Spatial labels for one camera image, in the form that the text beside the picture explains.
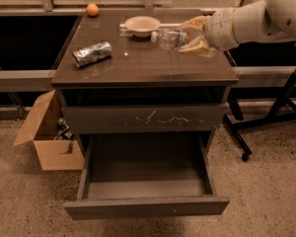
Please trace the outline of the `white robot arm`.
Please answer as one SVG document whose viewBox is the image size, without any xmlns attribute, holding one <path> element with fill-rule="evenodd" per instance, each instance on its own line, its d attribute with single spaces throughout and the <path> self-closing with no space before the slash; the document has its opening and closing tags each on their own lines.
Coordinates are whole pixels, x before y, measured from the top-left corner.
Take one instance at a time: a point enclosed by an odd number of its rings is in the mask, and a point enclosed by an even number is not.
<svg viewBox="0 0 296 237">
<path fill-rule="evenodd" d="M 243 7 L 225 8 L 211 16 L 183 22 L 180 30 L 197 37 L 179 49 L 180 53 L 212 56 L 247 42 L 296 40 L 296 0 L 258 1 Z"/>
</svg>

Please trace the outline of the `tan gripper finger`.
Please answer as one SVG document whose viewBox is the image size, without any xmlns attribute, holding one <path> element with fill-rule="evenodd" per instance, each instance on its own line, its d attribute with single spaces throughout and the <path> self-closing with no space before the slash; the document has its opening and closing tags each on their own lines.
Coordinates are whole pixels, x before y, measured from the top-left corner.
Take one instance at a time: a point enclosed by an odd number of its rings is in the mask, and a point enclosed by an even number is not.
<svg viewBox="0 0 296 237">
<path fill-rule="evenodd" d="M 179 30 L 187 33 L 202 34 L 210 16 L 197 16 L 179 25 Z"/>
<path fill-rule="evenodd" d="M 203 57 L 213 57 L 217 50 L 210 46 L 208 41 L 203 37 L 197 37 L 188 44 L 179 48 L 179 53 L 186 55 L 197 55 Z"/>
</svg>

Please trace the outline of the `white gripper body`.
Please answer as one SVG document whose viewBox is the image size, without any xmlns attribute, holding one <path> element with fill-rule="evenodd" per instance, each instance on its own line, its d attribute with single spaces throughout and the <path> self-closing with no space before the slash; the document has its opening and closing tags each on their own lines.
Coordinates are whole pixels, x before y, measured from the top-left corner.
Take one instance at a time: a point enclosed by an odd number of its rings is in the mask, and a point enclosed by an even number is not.
<svg viewBox="0 0 296 237">
<path fill-rule="evenodd" d="M 225 51 L 239 45 L 233 33 L 234 11 L 234 8 L 218 10 L 206 20 L 204 37 L 211 47 Z"/>
</svg>

